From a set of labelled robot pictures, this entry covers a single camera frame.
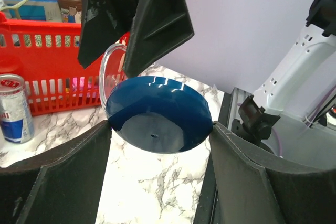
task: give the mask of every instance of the red plastic basket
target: red plastic basket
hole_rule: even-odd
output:
[[[100,104],[98,74],[101,62],[83,69],[77,61],[80,24],[9,20],[0,12],[0,73],[15,73],[26,81],[32,115]],[[19,39],[14,45],[13,36]],[[128,35],[121,38],[128,42]],[[116,79],[124,80],[116,57]]]

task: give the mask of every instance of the white wall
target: white wall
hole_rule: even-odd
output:
[[[295,42],[312,1],[187,0],[196,35],[159,63],[225,92],[234,86],[253,92]],[[334,56],[287,110],[303,114],[335,79],[335,66]]]

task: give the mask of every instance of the marble countertop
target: marble countertop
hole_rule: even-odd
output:
[[[197,90],[217,120],[224,93],[170,69],[153,65],[142,75],[163,76]],[[12,144],[0,136],[0,166],[32,157],[62,144],[105,120],[101,107],[34,117],[35,137]],[[126,143],[112,132],[109,160],[96,224],[191,224],[196,212],[210,146],[159,155]]]

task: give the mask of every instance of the silver can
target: silver can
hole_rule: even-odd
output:
[[[0,126],[4,138],[25,143],[34,136],[25,81],[16,74],[0,74]]]

